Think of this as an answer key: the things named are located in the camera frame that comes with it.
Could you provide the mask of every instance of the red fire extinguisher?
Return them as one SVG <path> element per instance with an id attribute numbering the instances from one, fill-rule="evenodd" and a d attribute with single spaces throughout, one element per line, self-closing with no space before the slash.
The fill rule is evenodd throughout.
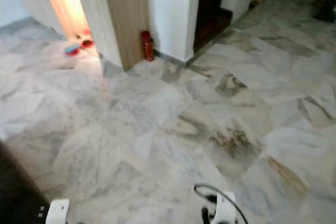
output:
<path id="1" fill-rule="evenodd" d="M 145 58 L 147 61 L 153 61 L 154 60 L 154 40 L 151 37 L 151 34 L 149 31 L 143 31 L 142 34 L 142 42 L 145 49 Z"/>

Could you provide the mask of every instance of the white plastic object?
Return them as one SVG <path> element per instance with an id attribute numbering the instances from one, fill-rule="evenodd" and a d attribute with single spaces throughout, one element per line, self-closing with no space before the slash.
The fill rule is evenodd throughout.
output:
<path id="1" fill-rule="evenodd" d="M 69 205 L 69 199 L 53 200 L 49 207 L 46 224 L 66 224 Z"/>
<path id="2" fill-rule="evenodd" d="M 224 193 L 230 198 L 230 200 L 232 200 L 233 202 L 236 201 L 233 192 Z M 217 224 L 221 222 L 235 224 L 236 208 L 225 197 L 217 193 L 216 214 L 214 219 L 211 221 L 211 224 Z"/>

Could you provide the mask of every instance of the marble floor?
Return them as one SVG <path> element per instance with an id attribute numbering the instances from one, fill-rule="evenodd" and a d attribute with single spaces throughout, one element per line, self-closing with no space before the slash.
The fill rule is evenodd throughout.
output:
<path id="1" fill-rule="evenodd" d="M 70 223 L 201 224 L 199 182 L 250 223 L 335 223 L 336 25 L 309 4 L 266 0 L 187 69 L 121 73 L 37 23 L 1 29 L 0 139 Z"/>

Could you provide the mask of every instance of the black cable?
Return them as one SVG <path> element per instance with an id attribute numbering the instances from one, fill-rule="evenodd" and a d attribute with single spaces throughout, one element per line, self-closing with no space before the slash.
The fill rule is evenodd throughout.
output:
<path id="1" fill-rule="evenodd" d="M 236 203 L 234 203 L 225 193 L 223 193 L 222 191 L 220 191 L 218 188 L 214 187 L 214 186 L 211 186 L 211 185 L 208 185 L 208 184 L 196 184 L 194 186 L 194 190 L 195 190 L 195 193 L 203 198 L 206 198 L 207 199 L 207 196 L 201 194 L 197 189 L 199 187 L 204 187 L 204 188 L 207 188 L 207 189 L 210 189 L 212 191 L 215 191 L 217 193 L 219 193 L 220 195 L 222 195 L 224 198 L 226 198 L 236 209 L 237 211 L 239 212 L 239 214 L 242 216 L 245 224 L 248 224 L 248 221 L 246 219 L 246 217 L 244 216 L 243 212 L 241 211 L 241 209 L 236 205 Z"/>

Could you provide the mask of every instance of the dark wooden stair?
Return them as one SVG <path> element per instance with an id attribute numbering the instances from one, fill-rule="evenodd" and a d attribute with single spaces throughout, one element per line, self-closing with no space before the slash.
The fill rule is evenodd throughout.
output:
<path id="1" fill-rule="evenodd" d="M 195 51 L 201 49 L 230 25 L 233 13 L 221 8 L 221 2 L 222 0 L 199 0 Z"/>

